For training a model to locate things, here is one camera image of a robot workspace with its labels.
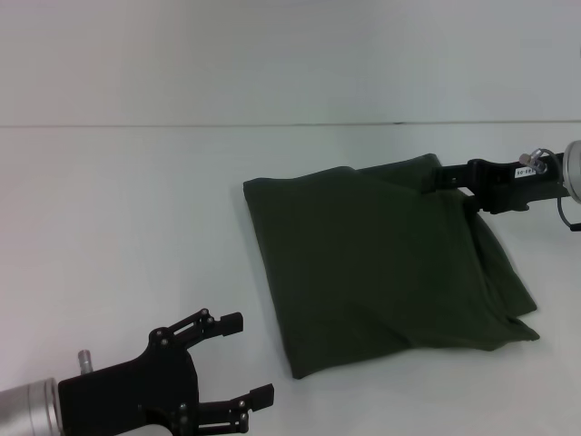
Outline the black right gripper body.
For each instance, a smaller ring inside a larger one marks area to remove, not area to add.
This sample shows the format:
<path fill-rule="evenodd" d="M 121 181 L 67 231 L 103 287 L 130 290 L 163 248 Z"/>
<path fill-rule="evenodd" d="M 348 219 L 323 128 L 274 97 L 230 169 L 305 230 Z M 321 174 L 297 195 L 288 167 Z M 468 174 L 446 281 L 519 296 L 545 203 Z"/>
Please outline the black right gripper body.
<path fill-rule="evenodd" d="M 535 163 L 544 165 L 543 173 L 521 162 L 502 164 L 479 160 L 479 186 L 491 189 L 490 213 L 525 212 L 532 202 L 565 197 L 566 188 L 559 179 L 562 154 L 556 160 L 549 155 L 536 159 Z"/>

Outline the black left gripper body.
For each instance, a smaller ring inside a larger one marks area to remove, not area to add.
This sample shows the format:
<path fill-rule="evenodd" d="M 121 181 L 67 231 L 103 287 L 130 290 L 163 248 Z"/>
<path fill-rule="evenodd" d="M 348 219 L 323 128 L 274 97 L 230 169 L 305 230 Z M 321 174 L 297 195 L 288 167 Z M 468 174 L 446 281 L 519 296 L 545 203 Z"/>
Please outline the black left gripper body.
<path fill-rule="evenodd" d="M 66 435 L 120 435 L 160 425 L 197 432 L 197 373 L 187 348 L 151 338 L 137 358 L 58 383 Z"/>

